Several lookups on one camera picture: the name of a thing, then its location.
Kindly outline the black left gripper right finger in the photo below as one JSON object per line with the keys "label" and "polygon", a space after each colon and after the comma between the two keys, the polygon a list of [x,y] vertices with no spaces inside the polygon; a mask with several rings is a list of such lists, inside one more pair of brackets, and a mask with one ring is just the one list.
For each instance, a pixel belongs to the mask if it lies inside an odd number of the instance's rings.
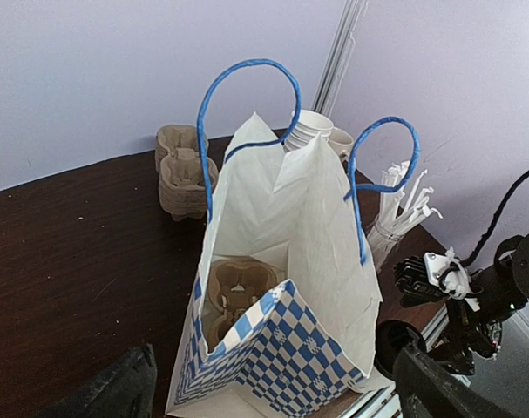
{"label": "black left gripper right finger", "polygon": [[513,416],[459,382],[413,344],[400,351],[393,372],[404,417]]}

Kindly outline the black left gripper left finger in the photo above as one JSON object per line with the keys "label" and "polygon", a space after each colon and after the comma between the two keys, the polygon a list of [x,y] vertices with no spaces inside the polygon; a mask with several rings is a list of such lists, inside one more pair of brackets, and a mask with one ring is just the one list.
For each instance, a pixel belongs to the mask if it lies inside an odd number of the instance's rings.
{"label": "black left gripper left finger", "polygon": [[130,349],[78,391],[38,417],[150,417],[158,369],[153,346]]}

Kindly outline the single brown pulp cup carrier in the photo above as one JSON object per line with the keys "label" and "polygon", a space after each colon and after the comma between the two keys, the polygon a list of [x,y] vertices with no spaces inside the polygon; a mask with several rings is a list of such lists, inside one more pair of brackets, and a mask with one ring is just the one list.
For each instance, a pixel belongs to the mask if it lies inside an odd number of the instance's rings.
{"label": "single brown pulp cup carrier", "polygon": [[268,290],[285,279],[285,272],[252,258],[221,259],[209,272],[207,301],[217,317],[205,331],[212,352],[234,323]]}

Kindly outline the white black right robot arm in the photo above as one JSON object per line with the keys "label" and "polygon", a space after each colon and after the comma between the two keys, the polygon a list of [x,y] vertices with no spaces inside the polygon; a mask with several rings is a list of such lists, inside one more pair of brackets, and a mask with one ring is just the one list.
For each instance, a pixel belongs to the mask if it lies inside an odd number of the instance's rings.
{"label": "white black right robot arm", "polygon": [[502,241],[492,265],[472,275],[473,296],[445,302],[449,323],[430,357],[452,374],[473,375],[473,354],[493,359],[503,324],[529,301],[529,234]]}

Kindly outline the stack of paper cups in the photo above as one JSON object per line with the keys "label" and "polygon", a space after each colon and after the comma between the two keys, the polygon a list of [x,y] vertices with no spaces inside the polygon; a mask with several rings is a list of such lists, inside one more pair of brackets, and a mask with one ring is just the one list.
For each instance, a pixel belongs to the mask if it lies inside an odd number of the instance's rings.
{"label": "stack of paper cups", "polygon": [[333,122],[321,113],[301,110],[294,129],[283,142],[284,151],[301,149],[315,137],[328,141],[333,128]]}

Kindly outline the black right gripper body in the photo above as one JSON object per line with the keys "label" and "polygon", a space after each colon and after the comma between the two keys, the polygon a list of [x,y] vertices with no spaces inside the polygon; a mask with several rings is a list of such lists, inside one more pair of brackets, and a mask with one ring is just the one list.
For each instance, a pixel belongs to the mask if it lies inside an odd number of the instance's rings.
{"label": "black right gripper body", "polygon": [[451,374],[474,374],[474,353],[494,358],[500,350],[503,323],[527,304],[514,281],[510,260],[475,272],[471,288],[471,298],[446,301],[449,324],[441,333],[437,363]]}

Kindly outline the black plastic cup lid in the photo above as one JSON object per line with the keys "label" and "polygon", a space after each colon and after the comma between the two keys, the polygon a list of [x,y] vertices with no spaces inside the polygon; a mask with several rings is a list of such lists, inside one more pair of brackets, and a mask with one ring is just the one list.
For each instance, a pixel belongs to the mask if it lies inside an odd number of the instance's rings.
{"label": "black plastic cup lid", "polygon": [[376,353],[374,366],[386,378],[394,380],[393,368],[400,351],[413,344],[427,352],[423,335],[410,323],[386,320],[376,327]]}

